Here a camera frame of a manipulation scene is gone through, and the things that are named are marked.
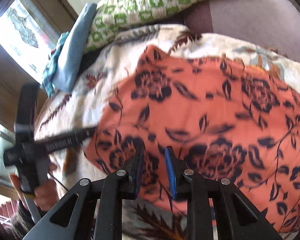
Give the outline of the person's left hand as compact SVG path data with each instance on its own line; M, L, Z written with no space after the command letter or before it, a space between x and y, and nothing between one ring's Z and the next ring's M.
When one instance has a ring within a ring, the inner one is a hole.
M25 209L27 208L24 194L21 191L21 183L19 177L15 174L9 175L10 181L16 190L19 199L21 200ZM57 186L54 180L48 179L45 183L34 190L34 203L42 211L49 211L59 200L57 193Z

